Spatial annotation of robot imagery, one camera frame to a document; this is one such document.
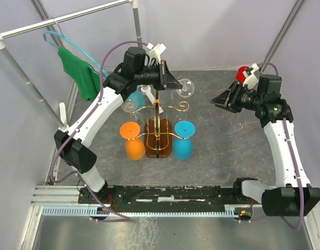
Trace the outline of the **blue clothes hanger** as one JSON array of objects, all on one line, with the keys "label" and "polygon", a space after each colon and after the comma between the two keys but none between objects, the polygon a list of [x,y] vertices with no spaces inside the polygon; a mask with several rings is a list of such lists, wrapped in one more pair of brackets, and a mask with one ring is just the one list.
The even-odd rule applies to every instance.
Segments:
[{"label": "blue clothes hanger", "polygon": [[50,34],[53,36],[56,36],[58,38],[63,39],[65,42],[69,43],[72,47],[76,48],[79,52],[81,52],[84,56],[86,56],[91,62],[93,62],[94,65],[96,65],[98,67],[98,71],[96,71],[91,65],[88,65],[87,69],[90,72],[90,76],[97,76],[97,78],[100,80],[100,86],[102,86],[101,80],[105,80],[106,77],[108,76],[108,72],[103,69],[102,70],[102,76],[100,77],[100,67],[101,65],[98,63],[98,61],[96,61],[88,52],[86,52],[81,46],[79,46],[78,44],[76,44],[74,41],[72,41],[71,39],[67,38],[62,32],[58,33],[55,31],[45,31],[43,33],[43,39],[44,41],[50,43],[52,46],[56,47],[58,50],[60,49],[60,47],[58,45],[55,45],[52,41],[48,41],[46,35]]}]

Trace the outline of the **orange wine glass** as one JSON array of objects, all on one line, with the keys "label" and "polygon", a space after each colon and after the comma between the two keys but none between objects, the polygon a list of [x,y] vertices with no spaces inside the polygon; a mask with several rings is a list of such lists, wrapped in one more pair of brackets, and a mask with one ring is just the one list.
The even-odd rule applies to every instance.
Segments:
[{"label": "orange wine glass", "polygon": [[125,150],[131,160],[139,160],[145,154],[144,143],[139,136],[140,126],[136,122],[126,122],[120,127],[120,135],[126,140]]}]

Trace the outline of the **red wine glass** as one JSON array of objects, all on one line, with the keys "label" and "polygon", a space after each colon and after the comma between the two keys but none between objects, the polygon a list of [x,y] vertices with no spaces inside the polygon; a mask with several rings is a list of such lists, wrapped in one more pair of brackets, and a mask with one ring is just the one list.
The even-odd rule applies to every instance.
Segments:
[{"label": "red wine glass", "polygon": [[249,66],[242,66],[238,69],[236,74],[236,80],[238,80],[240,83],[243,83],[246,79],[246,76],[244,75],[244,71],[246,71],[249,68]]}]

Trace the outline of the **light blue back glass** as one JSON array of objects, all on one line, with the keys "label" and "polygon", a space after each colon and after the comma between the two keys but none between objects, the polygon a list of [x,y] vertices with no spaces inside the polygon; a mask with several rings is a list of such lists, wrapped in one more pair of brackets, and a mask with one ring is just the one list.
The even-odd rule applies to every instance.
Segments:
[{"label": "light blue back glass", "polygon": [[128,97],[128,104],[132,110],[139,109],[145,105],[144,96],[140,91],[135,91]]}]

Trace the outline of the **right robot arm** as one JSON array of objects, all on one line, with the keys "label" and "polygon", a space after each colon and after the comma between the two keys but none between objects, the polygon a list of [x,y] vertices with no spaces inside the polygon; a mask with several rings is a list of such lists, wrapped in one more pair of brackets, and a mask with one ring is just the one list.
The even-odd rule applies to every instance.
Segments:
[{"label": "right robot arm", "polygon": [[243,109],[253,111],[272,151],[275,186],[262,184],[254,178],[238,178],[231,191],[232,199],[242,204],[252,198],[270,217],[304,217],[320,201],[320,188],[311,185],[301,164],[293,115],[286,100],[281,98],[281,83],[281,76],[274,74],[260,75],[256,89],[234,80],[210,102],[234,114]]}]

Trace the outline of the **green cloth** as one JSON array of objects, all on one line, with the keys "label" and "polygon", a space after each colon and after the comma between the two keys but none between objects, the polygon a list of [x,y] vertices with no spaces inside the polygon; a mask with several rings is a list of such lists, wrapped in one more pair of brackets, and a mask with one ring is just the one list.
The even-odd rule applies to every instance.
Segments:
[{"label": "green cloth", "polygon": [[88,62],[63,47],[58,49],[58,55],[64,72],[75,81],[81,97],[86,101],[94,101],[100,92],[99,74]]}]

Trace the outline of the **blue front wine glass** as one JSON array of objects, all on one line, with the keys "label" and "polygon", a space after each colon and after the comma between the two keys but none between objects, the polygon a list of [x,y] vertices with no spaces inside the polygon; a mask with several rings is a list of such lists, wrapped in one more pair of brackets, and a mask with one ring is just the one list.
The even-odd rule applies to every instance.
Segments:
[{"label": "blue front wine glass", "polygon": [[180,138],[173,142],[173,153],[178,159],[188,159],[192,153],[192,137],[196,132],[195,126],[190,121],[180,121],[175,125],[175,133]]}]

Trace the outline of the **clear wine glass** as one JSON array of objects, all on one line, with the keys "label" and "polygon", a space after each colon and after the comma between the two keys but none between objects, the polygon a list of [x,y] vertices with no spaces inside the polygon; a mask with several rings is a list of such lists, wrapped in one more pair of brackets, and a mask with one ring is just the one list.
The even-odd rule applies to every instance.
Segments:
[{"label": "clear wine glass", "polygon": [[194,83],[187,78],[183,78],[178,80],[179,83],[182,85],[181,89],[177,89],[176,92],[179,96],[183,98],[188,98],[193,95],[194,93]]},{"label": "clear wine glass", "polygon": [[125,101],[121,105],[122,110],[128,115],[127,120],[136,122],[137,124],[142,124],[144,122],[143,115],[137,111],[138,102]]}]

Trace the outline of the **brown wooden rack base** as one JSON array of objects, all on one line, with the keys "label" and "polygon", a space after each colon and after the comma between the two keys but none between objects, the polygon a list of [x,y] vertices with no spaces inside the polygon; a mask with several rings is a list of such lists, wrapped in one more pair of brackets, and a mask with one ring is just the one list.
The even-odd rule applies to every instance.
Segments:
[{"label": "brown wooden rack base", "polygon": [[159,120],[160,135],[155,135],[154,118],[148,117],[144,127],[144,146],[145,154],[148,158],[167,158],[173,150],[173,126],[167,116]]}]

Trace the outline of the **silver clothes rail frame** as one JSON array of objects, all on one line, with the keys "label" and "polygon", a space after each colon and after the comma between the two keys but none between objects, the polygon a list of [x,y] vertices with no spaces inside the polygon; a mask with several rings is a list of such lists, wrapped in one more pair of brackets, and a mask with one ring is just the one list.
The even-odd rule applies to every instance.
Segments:
[{"label": "silver clothes rail frame", "polygon": [[[129,3],[71,19],[56,29],[76,42],[97,60],[111,46],[134,39],[134,21]],[[0,32],[40,21],[30,1],[0,1]],[[6,39],[7,49],[33,81],[54,111],[66,102],[71,89],[62,71],[56,49],[43,40],[43,29]],[[36,128],[52,129],[54,119],[0,52],[0,134],[17,130],[34,133]]]}]

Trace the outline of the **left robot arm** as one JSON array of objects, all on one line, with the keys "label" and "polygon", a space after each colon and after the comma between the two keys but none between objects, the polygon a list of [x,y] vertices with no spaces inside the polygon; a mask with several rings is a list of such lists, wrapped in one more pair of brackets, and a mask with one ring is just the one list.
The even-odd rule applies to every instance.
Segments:
[{"label": "left robot arm", "polygon": [[128,48],[115,70],[100,78],[100,92],[84,114],[67,131],[57,130],[54,135],[57,147],[54,157],[60,157],[74,169],[91,189],[90,197],[96,203],[108,198],[107,183],[95,166],[97,156],[89,150],[101,126],[139,85],[152,85],[157,91],[182,88],[161,59],[165,49],[163,43],[148,44],[146,49]]}]

